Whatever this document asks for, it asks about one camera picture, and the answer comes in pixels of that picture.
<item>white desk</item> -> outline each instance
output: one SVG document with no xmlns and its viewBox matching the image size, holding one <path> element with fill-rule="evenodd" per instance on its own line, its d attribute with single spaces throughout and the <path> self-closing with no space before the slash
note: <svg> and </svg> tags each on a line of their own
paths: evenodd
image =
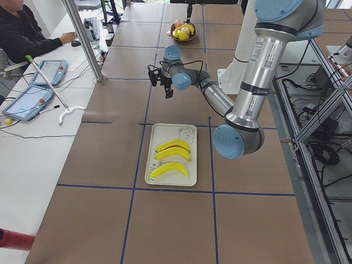
<svg viewBox="0 0 352 264">
<path fill-rule="evenodd" d="M 95 12 L 81 13 L 84 18 L 93 16 Z M 74 28 L 66 15 L 54 30 L 51 38 L 59 37 L 63 32 L 68 31 L 74 31 Z M 106 34 L 107 30 L 101 29 L 102 49 L 106 49 Z M 98 55 L 99 51 L 94 50 L 94 53 Z M 95 78 L 85 59 L 82 47 L 72 47 L 66 44 L 55 51 L 35 58 L 35 61 L 39 63 L 42 59 L 66 59 L 68 61 L 69 68 L 62 83 L 77 77 L 88 69 L 82 77 L 60 92 L 61 97 L 69 106 L 86 107 L 95 86 Z M 34 71 L 34 67 L 30 65 L 25 74 Z M 26 80 L 30 81 L 31 77 L 31 75 L 27 76 Z M 16 91 L 23 91 L 27 86 L 24 79 L 19 80 L 8 97 L 17 97 L 20 93 Z M 0 106 L 0 111 L 9 104 L 10 101 L 5 101 Z M 78 110 L 65 116 L 63 125 L 59 126 L 58 118 L 65 108 L 58 98 L 54 97 L 46 108 L 55 105 L 60 105 L 60 108 L 40 114 L 29 122 L 20 122 L 4 131 L 22 136 L 75 135 L 84 111 Z M 0 127 L 6 126 L 5 119 L 6 117 L 0 117 L 0 122 L 2 122 Z M 22 139 L 0 131 L 1 228 L 36 235 L 73 140 L 74 137 Z M 0 263 L 23 264 L 27 255 L 27 251 L 0 249 Z"/>
</svg>

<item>red object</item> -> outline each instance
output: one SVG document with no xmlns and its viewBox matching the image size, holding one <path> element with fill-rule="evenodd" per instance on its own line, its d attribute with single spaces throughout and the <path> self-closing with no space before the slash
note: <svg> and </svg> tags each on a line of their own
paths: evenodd
<svg viewBox="0 0 352 264">
<path fill-rule="evenodd" d="M 0 248 L 29 251 L 32 248 L 35 236 L 0 229 Z"/>
</svg>

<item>black jacket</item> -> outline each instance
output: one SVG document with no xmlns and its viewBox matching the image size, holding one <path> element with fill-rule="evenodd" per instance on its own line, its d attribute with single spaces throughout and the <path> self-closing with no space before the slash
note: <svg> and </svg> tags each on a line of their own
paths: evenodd
<svg viewBox="0 0 352 264">
<path fill-rule="evenodd" d="M 21 26 L 23 20 L 0 7 L 0 47 L 11 61 L 20 63 L 26 61 L 26 55 L 36 57 L 62 46 L 59 38 L 51 40 L 43 36 L 29 7 L 24 5 L 19 13 L 28 22 L 27 27 Z"/>
</svg>

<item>toy banana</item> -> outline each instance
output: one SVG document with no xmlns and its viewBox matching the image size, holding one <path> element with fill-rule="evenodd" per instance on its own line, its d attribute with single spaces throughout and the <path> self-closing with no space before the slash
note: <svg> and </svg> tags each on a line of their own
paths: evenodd
<svg viewBox="0 0 352 264">
<path fill-rule="evenodd" d="M 178 34 L 178 39 L 179 39 L 179 40 L 187 40 L 187 39 L 189 39 L 189 36 L 187 35 L 186 32 L 181 31 L 181 32 Z"/>
<path fill-rule="evenodd" d="M 191 34 L 193 35 L 194 33 L 194 27 L 190 24 L 184 24 L 184 25 L 181 25 L 181 26 L 178 26 L 175 28 L 175 32 L 177 32 L 177 30 L 180 30 L 181 28 L 188 28 L 189 31 L 191 31 Z"/>
<path fill-rule="evenodd" d="M 172 31 L 172 35 L 174 36 L 174 37 L 178 37 L 178 35 L 180 34 L 180 31 L 181 30 L 174 30 L 174 31 Z"/>
<path fill-rule="evenodd" d="M 170 163 L 166 163 L 163 166 L 155 169 L 154 171 L 152 171 L 149 175 L 150 178 L 156 178 L 159 177 L 161 174 L 165 173 L 165 172 L 169 172 L 169 171 L 180 171 L 182 172 L 185 176 L 188 177 L 188 172 L 186 167 L 178 162 L 170 162 Z"/>
<path fill-rule="evenodd" d="M 156 148 L 156 152 L 161 152 L 161 151 L 168 149 L 170 147 L 181 147 L 181 148 L 187 150 L 188 152 L 191 152 L 191 148 L 190 148 L 189 144 L 182 139 L 175 139 L 175 140 L 165 142 Z"/>
<path fill-rule="evenodd" d="M 191 161 L 191 157 L 190 157 L 189 152 L 182 147 L 170 147 L 170 148 L 167 148 L 163 151 L 160 151 L 160 152 L 156 153 L 155 159 L 156 160 L 163 160 L 169 156 L 174 156 L 174 155 L 180 155 L 180 156 L 184 157 L 188 162 Z"/>
</svg>

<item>white tray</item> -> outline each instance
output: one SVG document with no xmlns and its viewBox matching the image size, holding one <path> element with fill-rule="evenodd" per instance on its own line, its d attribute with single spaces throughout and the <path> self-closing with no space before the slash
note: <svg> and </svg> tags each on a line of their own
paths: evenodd
<svg viewBox="0 0 352 264">
<path fill-rule="evenodd" d="M 163 160 L 155 159 L 155 149 L 170 140 L 182 139 L 186 141 L 191 148 L 191 161 L 187 162 L 183 157 L 171 156 Z M 159 177 L 149 178 L 149 174 L 156 168 L 168 162 L 182 163 L 187 171 L 188 177 L 183 173 L 172 170 L 166 172 Z M 197 182 L 197 128 L 194 125 L 181 124 L 162 124 L 157 123 L 152 127 L 152 134 L 150 137 L 149 152 L 147 167 L 144 176 L 148 184 L 159 185 L 179 185 L 179 186 L 193 186 Z"/>
</svg>

